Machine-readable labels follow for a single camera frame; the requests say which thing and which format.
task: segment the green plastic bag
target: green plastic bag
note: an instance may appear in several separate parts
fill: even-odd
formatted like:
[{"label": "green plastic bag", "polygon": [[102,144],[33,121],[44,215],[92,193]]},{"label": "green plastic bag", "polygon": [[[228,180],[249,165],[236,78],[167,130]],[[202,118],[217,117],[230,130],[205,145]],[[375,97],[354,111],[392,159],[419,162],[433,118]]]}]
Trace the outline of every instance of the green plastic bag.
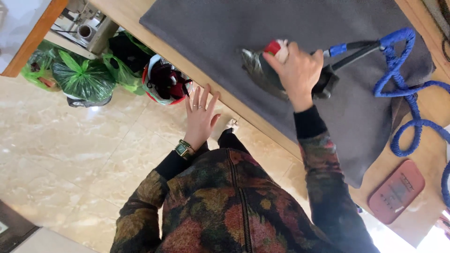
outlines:
[{"label": "green plastic bag", "polygon": [[21,69],[21,75],[32,84],[47,91],[59,91],[61,88],[53,78],[51,65],[59,58],[58,50],[63,48],[43,40],[27,64]]},{"label": "green plastic bag", "polygon": [[[110,62],[111,59],[114,59],[117,62],[119,68],[113,67]],[[104,54],[103,63],[106,65],[116,81],[127,91],[139,96],[145,94],[145,91],[142,89],[142,71],[133,73],[131,69],[123,63],[123,61],[112,54]]]},{"label": "green plastic bag", "polygon": [[129,33],[128,31],[123,31],[126,36],[130,39],[131,42],[133,42],[133,44],[135,44],[136,46],[138,46],[142,51],[144,51],[146,54],[150,55],[150,56],[154,56],[156,53],[153,52],[153,50],[151,50],[150,48],[148,48],[146,45],[144,45],[144,43],[140,42],[138,39],[134,38],[133,35],[131,35],[131,33]]},{"label": "green plastic bag", "polygon": [[52,72],[64,93],[89,102],[100,102],[111,96],[117,82],[101,61],[78,55],[72,58],[61,50],[59,55],[63,63],[53,64]]}]

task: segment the hand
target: hand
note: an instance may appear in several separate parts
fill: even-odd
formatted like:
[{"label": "hand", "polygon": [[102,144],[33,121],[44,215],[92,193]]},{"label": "hand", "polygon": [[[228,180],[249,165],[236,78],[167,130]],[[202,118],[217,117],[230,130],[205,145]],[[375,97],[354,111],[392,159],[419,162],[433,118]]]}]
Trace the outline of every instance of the hand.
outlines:
[{"label": "hand", "polygon": [[291,42],[288,50],[289,57],[285,64],[268,53],[264,53],[263,57],[279,75],[294,111],[303,112],[313,105],[311,91],[319,81],[324,65],[324,53],[317,50],[311,56],[299,50],[296,42]]},{"label": "hand", "polygon": [[188,129],[183,140],[189,143],[194,151],[197,151],[209,138],[212,129],[221,116],[220,114],[214,115],[214,107],[220,97],[219,92],[214,93],[212,100],[209,102],[208,107],[206,107],[206,101],[210,91],[211,87],[207,84],[203,91],[202,98],[199,101],[201,91],[200,87],[197,87],[192,108],[189,98],[185,99],[186,112],[188,114]]}]

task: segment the watch face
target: watch face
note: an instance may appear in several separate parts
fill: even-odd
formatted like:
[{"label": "watch face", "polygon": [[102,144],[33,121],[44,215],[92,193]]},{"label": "watch face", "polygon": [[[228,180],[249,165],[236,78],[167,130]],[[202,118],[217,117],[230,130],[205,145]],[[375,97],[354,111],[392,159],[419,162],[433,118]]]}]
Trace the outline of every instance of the watch face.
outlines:
[{"label": "watch face", "polygon": [[178,144],[178,145],[175,147],[175,150],[176,150],[176,152],[177,152],[179,155],[183,155],[183,153],[186,152],[187,148],[184,147],[184,146],[180,143],[180,144]]}]

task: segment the gray ironing pad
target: gray ironing pad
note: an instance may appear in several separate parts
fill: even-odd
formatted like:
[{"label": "gray ironing pad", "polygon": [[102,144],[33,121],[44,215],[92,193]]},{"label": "gray ironing pad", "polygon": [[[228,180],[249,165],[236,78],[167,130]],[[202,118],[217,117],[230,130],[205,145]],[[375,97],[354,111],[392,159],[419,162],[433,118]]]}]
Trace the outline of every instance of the gray ironing pad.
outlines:
[{"label": "gray ironing pad", "polygon": [[[295,142],[291,104],[251,81],[237,49],[260,50],[272,39],[283,38],[312,52],[413,27],[394,0],[158,0],[140,23]],[[431,55],[417,35],[401,69],[409,86],[427,81],[433,71]],[[346,182],[356,188],[390,137],[391,99],[372,94],[386,69],[383,54],[374,52],[339,70],[340,82],[331,98],[315,101],[337,145]],[[393,87],[391,83],[385,90]]]}]

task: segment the zipper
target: zipper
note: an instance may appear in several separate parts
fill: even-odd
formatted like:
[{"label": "zipper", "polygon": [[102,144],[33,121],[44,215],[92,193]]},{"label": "zipper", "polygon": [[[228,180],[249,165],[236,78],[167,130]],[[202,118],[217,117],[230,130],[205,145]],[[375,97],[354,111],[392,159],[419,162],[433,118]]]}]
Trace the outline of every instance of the zipper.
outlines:
[{"label": "zipper", "polygon": [[252,238],[250,237],[250,221],[248,220],[248,208],[247,208],[247,200],[245,199],[244,191],[238,187],[236,180],[236,169],[234,168],[233,162],[231,164],[231,179],[233,181],[233,187],[239,197],[241,199],[242,205],[242,217],[244,220],[244,240],[245,240],[245,252],[253,253],[252,249]]}]

